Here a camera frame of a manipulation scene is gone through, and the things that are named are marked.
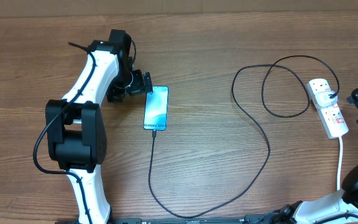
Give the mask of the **Galaxy S24 smartphone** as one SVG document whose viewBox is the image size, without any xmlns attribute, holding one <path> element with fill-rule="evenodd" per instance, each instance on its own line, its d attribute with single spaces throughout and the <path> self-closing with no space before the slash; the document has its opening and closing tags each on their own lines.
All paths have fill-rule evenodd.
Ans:
<svg viewBox="0 0 358 224">
<path fill-rule="evenodd" d="M 167 128 L 168 87 L 153 86 L 145 101 L 144 124 L 146 130 L 164 131 Z"/>
</svg>

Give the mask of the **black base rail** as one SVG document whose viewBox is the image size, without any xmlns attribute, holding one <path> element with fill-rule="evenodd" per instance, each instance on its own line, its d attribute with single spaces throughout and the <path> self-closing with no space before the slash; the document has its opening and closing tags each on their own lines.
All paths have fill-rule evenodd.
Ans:
<svg viewBox="0 0 358 224">
<path fill-rule="evenodd" d="M 266 214 L 246 215 L 240 218 L 193 218 L 193 219 L 154 219 L 142 220 L 140 218 L 108 219 L 108 224 L 257 224 L 271 223 L 278 210 Z"/>
</svg>

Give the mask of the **white charger plug adapter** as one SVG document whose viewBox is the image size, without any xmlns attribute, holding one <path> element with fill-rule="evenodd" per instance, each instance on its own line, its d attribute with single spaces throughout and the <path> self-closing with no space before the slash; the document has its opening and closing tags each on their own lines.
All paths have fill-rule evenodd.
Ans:
<svg viewBox="0 0 358 224">
<path fill-rule="evenodd" d="M 314 95 L 314 105 L 317 109 L 326 108 L 336 104 L 337 94 L 332 90 L 318 92 Z"/>
</svg>

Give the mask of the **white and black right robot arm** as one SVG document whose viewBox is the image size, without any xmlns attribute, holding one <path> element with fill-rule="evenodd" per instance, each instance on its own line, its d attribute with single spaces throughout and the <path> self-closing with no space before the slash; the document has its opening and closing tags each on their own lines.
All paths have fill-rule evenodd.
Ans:
<svg viewBox="0 0 358 224">
<path fill-rule="evenodd" d="M 328 138 L 339 140 L 339 162 L 337 190 L 320 199 L 282 207 L 268 220 L 269 223 L 353 223 L 358 222 L 358 166 L 340 181 L 340 168 L 343 156 L 342 136 L 349 131 L 340 112 L 337 101 L 328 101 L 330 86 L 323 79 L 315 79 L 307 84 L 308 91 L 317 109 Z"/>
</svg>

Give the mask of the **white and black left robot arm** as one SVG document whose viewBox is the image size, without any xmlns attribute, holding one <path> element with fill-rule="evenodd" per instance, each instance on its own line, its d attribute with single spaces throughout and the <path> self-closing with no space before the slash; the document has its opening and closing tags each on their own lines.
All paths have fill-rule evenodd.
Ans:
<svg viewBox="0 0 358 224">
<path fill-rule="evenodd" d="M 81 49 L 86 65 L 62 99 L 48 101 L 40 137 L 47 138 L 49 156 L 58 163 L 52 173 L 71 182 L 79 209 L 76 223 L 113 223 L 101 175 L 107 151 L 101 105 L 150 93 L 152 81 L 148 72 L 134 69 L 130 51 L 135 42 L 124 30 L 113 29 L 107 41 L 94 40 Z"/>
</svg>

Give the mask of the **white power strip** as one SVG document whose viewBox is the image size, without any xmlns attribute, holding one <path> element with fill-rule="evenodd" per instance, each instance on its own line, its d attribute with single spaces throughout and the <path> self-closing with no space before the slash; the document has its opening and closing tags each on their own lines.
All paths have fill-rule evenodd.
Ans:
<svg viewBox="0 0 358 224">
<path fill-rule="evenodd" d="M 310 80 L 307 83 L 307 88 L 314 104 L 314 95 L 318 92 L 332 90 L 328 81 L 322 78 Z M 328 106 L 326 108 L 317 109 L 323 128 L 329 139 L 341 138 L 345 135 L 349 128 L 344 120 L 338 104 Z"/>
</svg>

